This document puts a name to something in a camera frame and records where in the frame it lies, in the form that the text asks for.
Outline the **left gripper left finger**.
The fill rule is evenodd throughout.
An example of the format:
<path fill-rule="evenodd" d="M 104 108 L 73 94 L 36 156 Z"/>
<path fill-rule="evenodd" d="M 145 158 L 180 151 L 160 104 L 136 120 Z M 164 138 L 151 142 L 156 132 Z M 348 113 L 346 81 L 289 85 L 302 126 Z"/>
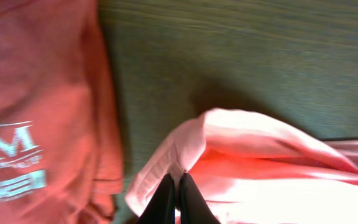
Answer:
<path fill-rule="evenodd" d="M 164 175 L 137 224 L 175 223 L 175 183 L 170 174 Z"/>

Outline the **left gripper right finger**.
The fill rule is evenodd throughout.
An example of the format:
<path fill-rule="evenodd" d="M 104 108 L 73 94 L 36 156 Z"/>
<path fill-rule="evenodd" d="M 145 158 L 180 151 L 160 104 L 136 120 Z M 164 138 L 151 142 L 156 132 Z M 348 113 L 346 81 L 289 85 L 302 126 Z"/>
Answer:
<path fill-rule="evenodd" d="M 181 224 L 220 224 L 189 173 L 183 174 L 179 191 Z"/>

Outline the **salmon pink t-shirt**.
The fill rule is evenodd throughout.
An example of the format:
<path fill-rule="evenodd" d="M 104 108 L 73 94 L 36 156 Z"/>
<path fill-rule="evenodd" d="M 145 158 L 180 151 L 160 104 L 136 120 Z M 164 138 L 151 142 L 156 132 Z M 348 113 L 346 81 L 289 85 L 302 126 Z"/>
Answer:
<path fill-rule="evenodd" d="M 125 196 L 142 214 L 189 173 L 221 223 L 358 223 L 358 140 L 320 141 L 267 115 L 213 109 L 175 128 Z"/>

